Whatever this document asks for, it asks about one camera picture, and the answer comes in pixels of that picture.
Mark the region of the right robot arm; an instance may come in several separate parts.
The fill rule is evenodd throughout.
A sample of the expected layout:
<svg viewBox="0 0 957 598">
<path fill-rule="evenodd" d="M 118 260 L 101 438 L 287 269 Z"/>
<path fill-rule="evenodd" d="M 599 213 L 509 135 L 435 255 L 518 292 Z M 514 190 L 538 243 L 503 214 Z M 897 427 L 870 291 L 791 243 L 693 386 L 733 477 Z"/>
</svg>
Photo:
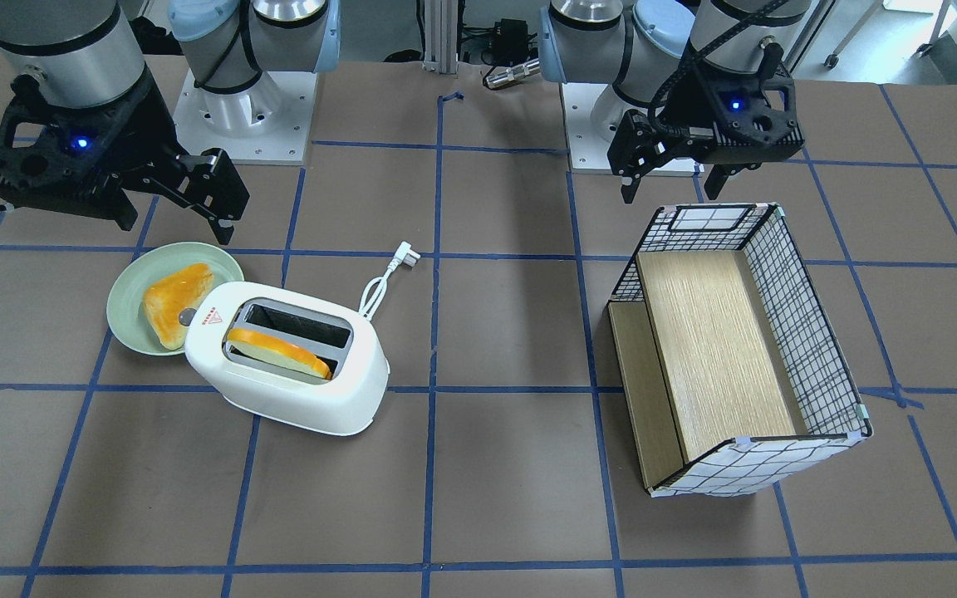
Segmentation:
<svg viewBox="0 0 957 598">
<path fill-rule="evenodd" d="M 285 131 L 295 102 L 274 73 L 334 71 L 336 1 L 171 1 L 198 117 L 216 140 Z M 0 213 L 114 221 L 129 192 L 190 209 L 229 243 L 249 193 L 227 149 L 190 153 L 117 1 L 0 1 L 0 54 L 14 68 L 0 124 Z"/>
</svg>

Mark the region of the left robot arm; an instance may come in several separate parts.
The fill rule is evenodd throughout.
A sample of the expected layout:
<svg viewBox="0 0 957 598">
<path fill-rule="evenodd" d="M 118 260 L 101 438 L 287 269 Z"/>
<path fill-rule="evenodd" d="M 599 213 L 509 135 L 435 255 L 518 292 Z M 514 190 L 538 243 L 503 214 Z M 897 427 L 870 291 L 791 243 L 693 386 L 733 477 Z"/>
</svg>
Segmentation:
<svg viewBox="0 0 957 598">
<path fill-rule="evenodd" d="M 804 148 L 782 41 L 808 1 L 551 1 L 538 57 L 555 83 L 607 84 L 624 103 L 607 149 L 621 196 L 675 159 L 729 177 Z"/>
</svg>

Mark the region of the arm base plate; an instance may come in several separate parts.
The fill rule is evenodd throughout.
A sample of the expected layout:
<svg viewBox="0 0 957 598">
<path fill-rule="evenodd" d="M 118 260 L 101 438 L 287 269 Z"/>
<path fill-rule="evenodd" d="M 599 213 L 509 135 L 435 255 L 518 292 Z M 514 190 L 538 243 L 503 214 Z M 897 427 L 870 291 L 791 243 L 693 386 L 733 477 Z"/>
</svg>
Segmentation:
<svg viewBox="0 0 957 598">
<path fill-rule="evenodd" d="M 303 165 L 319 75 L 274 71 L 249 90 L 218 95 L 187 73 L 174 108 L 179 143 L 190 153 L 220 148 L 237 165 Z"/>
<path fill-rule="evenodd" d="M 631 105 L 611 84 L 563 83 L 561 98 L 570 170 L 574 174 L 610 174 L 607 151 Z"/>
</svg>

